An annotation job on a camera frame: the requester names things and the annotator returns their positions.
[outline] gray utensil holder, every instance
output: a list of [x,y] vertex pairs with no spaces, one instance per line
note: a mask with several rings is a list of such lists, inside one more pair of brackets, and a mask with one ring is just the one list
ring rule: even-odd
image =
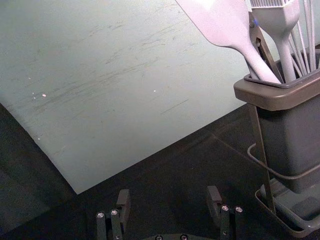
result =
[[[320,69],[288,84],[246,76],[234,84],[237,99],[256,106],[267,166],[284,176],[320,165]],[[320,182],[320,169],[277,179],[295,193]]]

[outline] white spatula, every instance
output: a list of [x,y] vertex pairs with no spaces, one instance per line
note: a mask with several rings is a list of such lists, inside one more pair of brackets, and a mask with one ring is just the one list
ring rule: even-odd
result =
[[244,0],[176,0],[212,44],[240,52],[260,80],[280,84],[251,43]]

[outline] bolt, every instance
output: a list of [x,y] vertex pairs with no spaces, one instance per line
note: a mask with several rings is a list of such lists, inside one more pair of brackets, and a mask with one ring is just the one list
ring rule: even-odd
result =
[[183,234],[180,236],[180,239],[181,240],[188,240],[188,236]]
[[223,210],[223,211],[228,211],[229,208],[228,208],[226,205],[223,205],[223,206],[222,206],[222,210]]
[[241,207],[239,207],[239,206],[237,206],[237,207],[235,208],[235,210],[236,210],[238,213],[242,213],[242,212],[243,212],[243,209],[242,209]]
[[103,212],[99,212],[97,215],[96,215],[99,219],[103,218],[105,216],[105,214]]
[[117,215],[117,214],[118,214],[118,211],[117,211],[117,210],[112,210],[112,211],[111,211],[111,215],[115,216],[115,215]]

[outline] scratch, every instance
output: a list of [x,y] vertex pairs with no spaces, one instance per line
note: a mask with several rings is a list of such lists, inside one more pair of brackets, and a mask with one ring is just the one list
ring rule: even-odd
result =
[[169,8],[169,7],[172,7],[172,6],[176,7],[177,4],[175,4],[175,3],[174,3],[174,4],[167,4],[167,5],[158,7],[154,12],[157,13],[157,12],[159,12],[160,10],[163,10],[163,9],[166,9],[166,8]]
[[184,104],[184,103],[185,103],[185,102],[187,102],[188,100],[189,100],[189,98],[188,98],[187,100],[184,100],[184,101],[182,101],[182,102],[178,103],[177,105],[174,105],[173,107],[171,107],[171,108],[169,108],[169,109],[167,109],[167,110],[163,111],[162,113],[160,113],[160,115],[165,114],[166,112],[168,112],[168,111],[170,111],[170,110],[174,109],[175,107],[178,107],[178,106],[179,106],[179,105],[181,105],[181,104]]
[[192,64],[192,62],[186,62],[186,63],[183,63],[183,64],[179,64],[178,66],[181,67],[181,66],[190,65],[190,64]]
[[140,53],[143,52],[144,50],[156,48],[156,47],[158,47],[158,46],[163,46],[163,45],[164,45],[163,43],[159,43],[159,44],[157,44],[157,45],[148,46],[148,47],[143,47],[143,48],[141,49]]
[[155,33],[149,35],[148,37],[141,39],[140,42],[146,42],[146,41],[149,41],[150,39],[152,39],[154,36],[158,35],[160,37],[160,36],[165,35],[169,32],[176,31],[176,29],[174,27],[176,27],[178,24],[183,23],[183,22],[187,22],[186,19],[184,19],[182,21],[178,21],[175,24],[171,24],[171,25],[169,25],[159,31],[156,31]]
[[159,41],[161,41],[162,39],[156,39],[156,40],[153,40],[153,41],[149,41],[149,42],[144,42],[144,43],[142,43],[142,46],[144,46],[144,45],[148,45],[148,44],[153,44],[153,43],[155,43],[155,42],[159,42]]
[[112,28],[112,30],[118,29],[118,28],[120,28],[120,27],[122,27],[122,26],[124,26],[124,25],[123,25],[123,24],[120,24],[120,25],[115,26],[114,28]]

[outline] black countertop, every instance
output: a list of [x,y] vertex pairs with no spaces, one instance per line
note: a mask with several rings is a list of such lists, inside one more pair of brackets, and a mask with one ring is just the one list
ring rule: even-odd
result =
[[[248,240],[295,239],[261,209],[255,191],[262,170],[247,157],[254,143],[244,105],[169,147],[79,194],[2,236],[2,239],[96,239],[96,213],[115,206],[129,189],[131,211],[126,240],[157,234],[188,233],[217,239],[206,205],[206,186],[222,200],[242,206]],[[304,240],[317,240],[315,231]]]

